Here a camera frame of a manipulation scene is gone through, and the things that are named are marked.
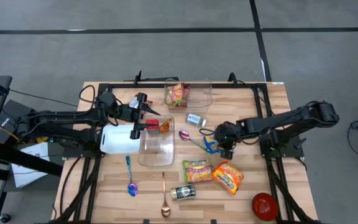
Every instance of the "tin can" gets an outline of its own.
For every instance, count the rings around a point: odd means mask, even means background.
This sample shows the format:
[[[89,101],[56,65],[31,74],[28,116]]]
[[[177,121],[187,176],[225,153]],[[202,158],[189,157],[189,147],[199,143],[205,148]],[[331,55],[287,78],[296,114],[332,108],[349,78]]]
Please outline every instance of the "tin can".
[[[196,187],[193,184],[171,189],[172,200],[184,200],[196,197]]]

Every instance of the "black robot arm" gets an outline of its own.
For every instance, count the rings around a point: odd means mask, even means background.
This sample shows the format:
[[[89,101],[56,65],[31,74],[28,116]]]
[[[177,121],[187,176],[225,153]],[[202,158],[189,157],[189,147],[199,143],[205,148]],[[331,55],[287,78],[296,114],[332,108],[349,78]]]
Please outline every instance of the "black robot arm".
[[[131,131],[131,139],[139,139],[140,131],[152,124],[142,124],[142,112],[157,114],[157,112],[150,109],[146,103],[147,95],[138,93],[136,107],[131,107],[128,104],[118,104],[116,97],[110,93],[105,92],[96,100],[93,101],[94,108],[88,111],[73,111],[73,112],[54,112],[41,111],[32,112],[16,121],[17,135],[20,138],[36,138],[39,136],[50,136],[56,138],[74,138],[81,142],[96,142],[97,136],[95,134],[97,127],[103,127],[108,123],[117,126],[117,120],[123,120],[134,123],[134,129]],[[109,118],[114,118],[115,123],[111,122]],[[64,128],[65,124],[88,124],[91,128],[83,129],[81,131]]]
[[[221,155],[226,159],[231,159],[230,150],[237,142],[242,142],[244,139],[252,139],[269,133],[271,146],[276,147],[286,144],[292,137],[311,128],[330,128],[338,121],[339,116],[331,104],[324,101],[312,101],[295,110],[268,118],[247,118],[238,120],[235,124],[226,121],[216,128],[214,138],[221,148],[228,151]],[[291,126],[285,129],[275,129],[289,124]]]

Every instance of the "copper spoon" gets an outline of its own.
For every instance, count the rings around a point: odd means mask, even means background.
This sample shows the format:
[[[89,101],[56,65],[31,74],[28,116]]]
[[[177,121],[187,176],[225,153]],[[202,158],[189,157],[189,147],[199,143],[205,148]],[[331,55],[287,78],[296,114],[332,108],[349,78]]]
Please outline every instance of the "copper spoon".
[[[162,204],[162,207],[161,207],[161,215],[164,218],[167,218],[171,214],[171,208],[169,207],[169,205],[167,203],[167,199],[165,198],[165,174],[164,174],[164,172],[162,172],[162,190],[164,193],[164,203]]]

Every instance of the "clear plastic container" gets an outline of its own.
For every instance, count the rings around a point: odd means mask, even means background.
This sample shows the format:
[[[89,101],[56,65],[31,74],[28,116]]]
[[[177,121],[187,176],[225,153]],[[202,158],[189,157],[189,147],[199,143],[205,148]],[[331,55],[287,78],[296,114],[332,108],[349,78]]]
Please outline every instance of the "clear plastic container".
[[[183,83],[185,88],[183,97],[185,101],[178,105],[170,105],[172,93],[169,87]],[[170,112],[179,113],[205,113],[209,105],[212,104],[212,83],[185,83],[175,81],[171,78],[165,81],[164,85],[164,103],[168,106]]]
[[[160,126],[170,119],[169,132],[149,134],[146,130],[142,131],[140,154],[137,161],[142,166],[170,166],[175,159],[175,120],[169,115],[145,115],[142,123],[148,119],[157,119]]]

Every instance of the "black stand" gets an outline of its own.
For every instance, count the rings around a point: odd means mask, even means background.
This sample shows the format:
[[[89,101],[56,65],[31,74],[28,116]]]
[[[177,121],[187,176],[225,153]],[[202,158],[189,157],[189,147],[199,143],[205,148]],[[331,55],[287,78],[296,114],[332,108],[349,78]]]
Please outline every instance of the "black stand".
[[[28,155],[12,147],[0,144],[0,159],[13,164],[21,165],[33,170],[45,172],[60,177],[63,167],[44,159]]]

